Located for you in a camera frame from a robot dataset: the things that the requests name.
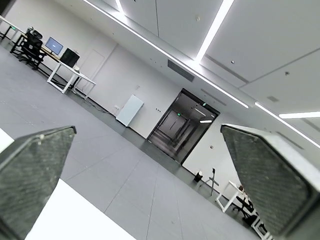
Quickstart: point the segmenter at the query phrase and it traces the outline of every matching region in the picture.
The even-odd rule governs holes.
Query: monitor screen
[[[61,45],[59,42],[54,40],[52,37],[49,38],[49,40],[46,42],[45,46],[57,55],[59,55],[61,50],[64,48],[63,45]]]

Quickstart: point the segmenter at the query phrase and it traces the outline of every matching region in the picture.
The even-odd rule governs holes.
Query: computer tower
[[[80,56],[78,54],[67,48],[67,50],[65,50],[64,54],[60,58],[60,61],[68,65],[70,68],[73,68],[79,58]]]

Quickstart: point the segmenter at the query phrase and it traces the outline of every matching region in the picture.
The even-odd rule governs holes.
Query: white ceiling
[[[121,0],[125,13],[128,12],[134,21],[122,19],[127,26],[187,66],[193,66],[198,73],[248,104],[249,109],[245,109],[198,77],[195,77],[192,83],[184,79],[167,67],[167,56],[83,0],[55,1],[218,111],[232,114],[249,127],[282,133],[304,148],[298,150],[320,168],[318,148],[254,107],[254,101],[257,100],[275,114],[320,111],[320,97],[317,94],[320,89],[320,52],[304,56],[318,48],[316,42],[320,43],[317,36],[319,31],[315,29],[319,22],[316,21],[318,5],[320,6],[317,1],[301,3],[298,0],[235,0],[207,51],[207,56],[202,60],[202,67],[195,65],[189,57],[197,54],[214,19],[212,15],[218,11],[220,0],[175,0],[175,3],[169,0],[136,0],[136,3],[133,0]],[[90,1],[109,14],[114,15],[116,12],[114,0]],[[199,22],[195,20],[197,12],[200,15]],[[155,19],[159,22],[160,37],[157,32],[154,33]],[[298,60],[277,69],[295,59]],[[235,60],[235,64],[230,64],[231,60]],[[201,89],[218,100],[211,98]],[[279,101],[272,102],[267,99],[269,96]],[[295,119],[287,122],[320,143],[320,131],[315,129],[320,129],[320,120],[309,121],[307,123]]]
[[[319,12],[319,0],[235,0],[207,54],[253,81],[320,47]]]

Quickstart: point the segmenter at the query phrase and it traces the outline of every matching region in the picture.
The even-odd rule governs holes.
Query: whiteboard
[[[138,111],[142,108],[144,102],[137,98],[135,95],[132,95],[129,100],[126,102],[124,107],[121,109],[116,119],[128,127],[132,119],[136,116]]]

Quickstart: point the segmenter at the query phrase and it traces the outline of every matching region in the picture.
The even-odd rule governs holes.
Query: cable
[[[79,93],[78,91],[79,91],[79,90],[76,89],[76,91],[72,91],[72,92],[73,92],[75,95],[77,95],[77,96],[79,96],[79,97],[82,98],[83,95],[81,95],[81,93]],[[84,100],[84,103],[87,104],[87,105],[89,105],[90,107],[94,107],[95,109],[97,109],[99,112],[101,112],[101,113],[103,113],[103,114],[110,114],[110,115],[112,115],[111,112],[105,110],[105,109],[102,108],[102,107],[98,107],[97,104],[96,104],[94,101],[90,100],[89,98],[85,99],[85,100]]]

